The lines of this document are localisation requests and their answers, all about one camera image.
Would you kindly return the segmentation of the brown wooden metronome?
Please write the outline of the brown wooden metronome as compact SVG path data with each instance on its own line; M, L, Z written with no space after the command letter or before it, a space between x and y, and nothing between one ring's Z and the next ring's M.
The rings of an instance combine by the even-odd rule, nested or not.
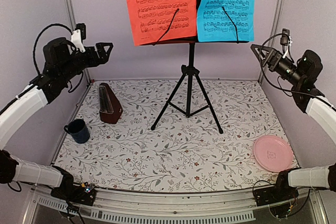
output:
M116 124L121 118L123 108L107 83L98 86L100 120L108 124Z

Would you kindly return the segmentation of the blue sheet music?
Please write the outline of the blue sheet music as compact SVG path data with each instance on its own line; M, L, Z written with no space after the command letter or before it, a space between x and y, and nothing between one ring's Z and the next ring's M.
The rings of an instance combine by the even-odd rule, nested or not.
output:
M201 0L197 10L200 42L254 41L255 0Z

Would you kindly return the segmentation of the red sheet music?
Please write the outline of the red sheet music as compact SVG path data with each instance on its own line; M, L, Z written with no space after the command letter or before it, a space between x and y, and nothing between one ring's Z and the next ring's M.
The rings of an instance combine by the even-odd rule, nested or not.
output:
M135 46L194 37L196 0L127 0Z

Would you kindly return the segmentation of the black music stand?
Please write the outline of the black music stand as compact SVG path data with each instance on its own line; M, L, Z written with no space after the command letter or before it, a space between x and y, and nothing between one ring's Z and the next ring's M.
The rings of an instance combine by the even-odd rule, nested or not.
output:
M195 68L194 66L194 58L195 58L195 45L199 42L198 37L194 36L194 37L186 37L186 38L179 38L179 39L175 39L175 40L167 40L167 41L163 41L163 42L157 42L158 44L177 44L177 43L188 43L189 44L189 51L188 51L188 64L187 65L181 65L181 72L182 75L180 77L180 79L178 80L176 86L174 87L173 91L171 92L169 98L167 99L167 101L165 102L161 112L158 114L155 122L153 123L153 125L151 126L151 130L155 130L157 124L159 123L161 117L163 116L164 112L166 111L166 109L168 108L168 106L170 105L171 107L173 107L174 109L178 110L179 112L181 112L182 114L184 114L186 116L186 118L190 118L206 109L210 109L211 114L213 116L213 119L215 120L216 126L218 128L218 131L220 134L223 134L223 129L219 123L219 120L217 118L217 115L214 111L214 108L210 102L210 99L208 97L208 94L202 84L202 81L199 77L200 71L198 69ZM187 78L187 95L186 95L186 109L183 110L181 108L179 108L177 105L172 103L172 100L176 94L176 92L178 91L179 87L181 86L182 82L184 81L184 79ZM207 105L205 105L204 107L191 112L191 101L192 101L192 87L193 87L193 79L196 79L201 92L207 102Z

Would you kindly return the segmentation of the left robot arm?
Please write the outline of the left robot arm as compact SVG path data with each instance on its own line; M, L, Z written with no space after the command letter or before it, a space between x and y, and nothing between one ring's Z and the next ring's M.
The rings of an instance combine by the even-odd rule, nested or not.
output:
M113 43L99 42L93 47L76 46L65 37L43 47L43 72L1 110L1 183L26 182L52 188L53 197L71 201L86 194L76 186L73 176L57 166L24 161L4 149L16 131L37 111L50 104L67 88L68 82L85 69L105 64Z

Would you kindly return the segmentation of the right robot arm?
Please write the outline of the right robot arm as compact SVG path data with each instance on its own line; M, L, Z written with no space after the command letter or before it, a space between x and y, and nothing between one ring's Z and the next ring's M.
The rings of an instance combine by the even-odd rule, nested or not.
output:
M296 106L335 141L335 107L314 85L323 68L320 57L314 51L306 50L297 63L293 63L275 48L256 44L250 48L261 67L268 67L269 71L276 72L292 85L289 92ZM335 164L281 171L271 196L276 201L282 201L297 187L335 191Z

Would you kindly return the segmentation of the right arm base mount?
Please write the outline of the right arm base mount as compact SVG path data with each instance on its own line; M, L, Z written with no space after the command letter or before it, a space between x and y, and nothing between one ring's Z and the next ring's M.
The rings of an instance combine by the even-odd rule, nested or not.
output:
M269 187L255 189L255 186L265 182ZM252 189L256 205L268 206L270 213L277 219L285 219L290 216L298 200L298 190L295 188L278 188L266 180L255 182Z

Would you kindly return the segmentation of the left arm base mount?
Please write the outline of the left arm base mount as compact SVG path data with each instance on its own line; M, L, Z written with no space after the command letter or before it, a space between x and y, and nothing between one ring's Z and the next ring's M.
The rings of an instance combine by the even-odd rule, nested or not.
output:
M50 195L66 202L93 206L97 191L90 187L82 187L70 182L62 182L59 187L55 187L51 190Z

